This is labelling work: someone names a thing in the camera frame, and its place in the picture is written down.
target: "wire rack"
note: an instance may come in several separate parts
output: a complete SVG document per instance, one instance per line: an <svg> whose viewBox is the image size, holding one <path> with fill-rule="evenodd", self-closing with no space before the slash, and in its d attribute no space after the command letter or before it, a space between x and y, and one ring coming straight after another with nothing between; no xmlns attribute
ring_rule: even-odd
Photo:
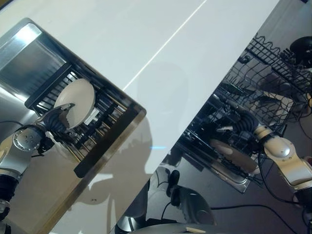
<svg viewBox="0 0 312 234"><path fill-rule="evenodd" d="M307 111L311 73L281 58L281 51L256 35L217 90L275 129Z"/></svg>
<svg viewBox="0 0 312 234"><path fill-rule="evenodd" d="M101 139L118 122L129 108L131 102L120 97L107 87L103 79L85 76L69 63L64 64L40 89L25 102L25 106L42 116L53 109L62 90L73 81L84 78L88 80L96 95L94 108L98 111L96 119L89 124L85 122L67 130L65 133L52 132L54 139L65 146L80 162L98 144Z"/></svg>
<svg viewBox="0 0 312 234"><path fill-rule="evenodd" d="M249 110L262 124L282 134L285 124L298 120L308 110L311 94L311 73L281 58L281 50L256 35L215 90ZM238 112L212 95L178 141L179 145L196 145L219 160L236 175L260 184L253 175L244 172L209 145L210 139L221 140L240 152L255 157L259 151L255 138L247 132L239 134L216 129L233 125L240 119Z"/></svg>

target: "black cable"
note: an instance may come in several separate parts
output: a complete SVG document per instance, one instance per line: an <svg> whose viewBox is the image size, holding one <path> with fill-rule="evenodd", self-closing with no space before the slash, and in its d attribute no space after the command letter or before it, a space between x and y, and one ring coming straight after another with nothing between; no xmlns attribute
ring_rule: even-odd
<svg viewBox="0 0 312 234"><path fill-rule="evenodd" d="M300 128L301 128L301 130L302 130L302 132L303 132L303 134L307 137L307 138L309 138L310 140L312 140L312 138L311 137L309 137L308 136L308 134L306 134L306 132L304 131L304 129L303 129L303 127L302 127L302 125L301 125L301 122L300 122L300 119L299 119L299 126L300 126Z"/></svg>
<svg viewBox="0 0 312 234"><path fill-rule="evenodd" d="M44 155L33 155L31 157L39 157L39 156L43 157Z"/></svg>
<svg viewBox="0 0 312 234"><path fill-rule="evenodd" d="M159 186L159 176L158 176L157 170L155 171L155 173L156 173L156 176L157 176L157 187L158 187Z"/></svg>
<svg viewBox="0 0 312 234"><path fill-rule="evenodd" d="M260 204L246 204L246 205L237 205L237 206L225 206L225 207L210 207L211 210L227 210L227 209L235 209L235 208L242 208L242 207L263 207L267 208L270 211L272 211L288 228L291 230L293 233L297 234L294 229L289 226L286 221L271 207L265 206L265 205L260 205Z"/></svg>
<svg viewBox="0 0 312 234"><path fill-rule="evenodd" d="M271 164L271 167L269 168L268 172L267 172L266 175L265 175L265 178L268 177L268 175L269 175L269 173L271 172L272 167L273 167L274 164L275 164L275 162L273 161L272 164Z"/></svg>
<svg viewBox="0 0 312 234"><path fill-rule="evenodd" d="M261 151L258 152L258 166L259 166L259 170L260 170L260 175L262 177L263 183L265 185L265 187L267 188L268 192L272 195L272 197L274 197L276 200L279 200L281 202L285 202L285 203L289 203L289 204L296 204L296 205L301 205L300 202L295 202L295 201L288 201L288 200L284 200L282 198L277 197L269 188L265 177L263 176L263 171L262 171L262 163L261 163Z"/></svg>
<svg viewBox="0 0 312 234"><path fill-rule="evenodd" d="M168 204L165 206L165 209L164 209L164 211L163 211L162 214L161 214L161 219L160 219L160 220L163 219L164 214L165 214L165 211L166 211L167 207L168 207L170 204L171 204L171 202L168 202Z"/></svg>
<svg viewBox="0 0 312 234"><path fill-rule="evenodd" d="M156 172L156 176L157 176L157 188L158 188L160 185L162 185L163 183L169 183L168 181L163 181L163 182L159 183L159 175L158 175L157 170L156 170L155 172Z"/></svg>
<svg viewBox="0 0 312 234"><path fill-rule="evenodd" d="M163 181L163 182L161 182L160 184L158 184L158 186L157 186L157 187L159 187L160 185L162 185L162 184L164 184L164 183L169 184L169 182L168 182L168 181Z"/></svg>
<svg viewBox="0 0 312 234"><path fill-rule="evenodd" d="M18 124L20 126L24 126L23 124L21 124L18 121L15 121L15 120L4 120L4 121L0 121L0 123L16 123L16 124Z"/></svg>

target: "dishwasher rack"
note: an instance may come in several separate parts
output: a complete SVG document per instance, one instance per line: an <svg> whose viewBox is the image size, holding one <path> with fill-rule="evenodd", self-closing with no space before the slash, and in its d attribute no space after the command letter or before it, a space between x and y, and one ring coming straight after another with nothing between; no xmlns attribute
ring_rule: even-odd
<svg viewBox="0 0 312 234"><path fill-rule="evenodd" d="M88 125L66 130L65 133L52 132L54 140L60 142L79 162L75 168L78 177L84 177L88 170L105 153L122 131L138 115L140 108L129 98L118 92L103 78L86 74L86 70L69 62L61 66L25 102L28 109L39 116L53 109L62 90L77 79L88 80L95 90L95 105L98 114Z"/></svg>
<svg viewBox="0 0 312 234"><path fill-rule="evenodd" d="M282 59L280 48L255 35L217 90L275 129L307 111L312 74Z"/></svg>
<svg viewBox="0 0 312 234"><path fill-rule="evenodd" d="M250 181L261 185L260 179L232 164L209 143L217 139L257 158L259 145L252 134L216 131L240 119L240 114L223 100L244 107L282 136L288 121L297 121L308 111L311 79L304 67L287 63L280 48L255 35L175 147L189 162L209 168L239 192L245 192Z"/></svg>

